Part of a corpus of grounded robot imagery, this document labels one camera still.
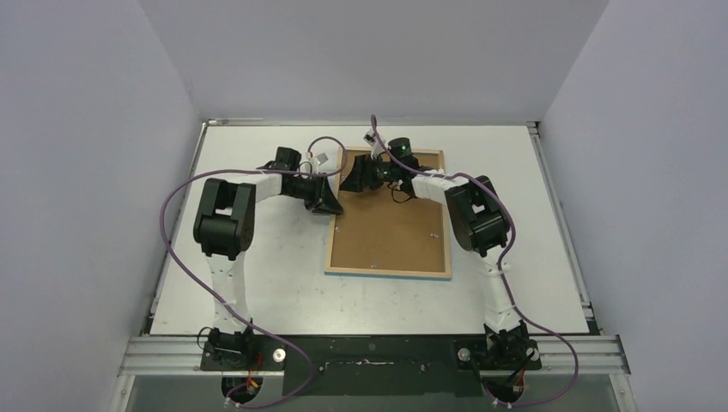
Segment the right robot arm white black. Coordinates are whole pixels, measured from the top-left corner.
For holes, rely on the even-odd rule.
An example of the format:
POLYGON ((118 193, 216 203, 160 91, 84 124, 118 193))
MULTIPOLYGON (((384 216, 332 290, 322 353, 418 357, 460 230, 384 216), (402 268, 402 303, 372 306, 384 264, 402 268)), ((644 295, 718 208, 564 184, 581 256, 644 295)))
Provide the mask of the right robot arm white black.
POLYGON ((489 178, 453 176, 420 164, 410 140, 400 137, 384 143, 374 131, 364 136, 369 154, 357 155, 343 191, 363 192, 388 184, 415 199, 442 205, 458 245, 476 255, 478 279, 485 297, 485 355, 493 369, 525 368, 539 360, 525 322, 516 313, 503 282, 500 253, 512 227, 489 178))

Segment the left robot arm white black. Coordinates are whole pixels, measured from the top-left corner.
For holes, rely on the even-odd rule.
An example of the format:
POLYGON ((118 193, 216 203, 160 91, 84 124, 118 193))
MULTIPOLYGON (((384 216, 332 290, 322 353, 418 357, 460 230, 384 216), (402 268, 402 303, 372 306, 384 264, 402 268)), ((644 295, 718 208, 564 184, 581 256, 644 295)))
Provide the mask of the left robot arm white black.
POLYGON ((193 224, 193 238, 201 246, 212 278, 215 321, 205 347, 214 360, 234 369, 248 368, 258 357, 252 315, 246 302, 244 260, 255 226, 256 205, 271 197, 300 199, 315 215, 341 215, 328 178, 300 176, 302 154, 279 147, 261 173, 241 183, 207 179, 193 224))

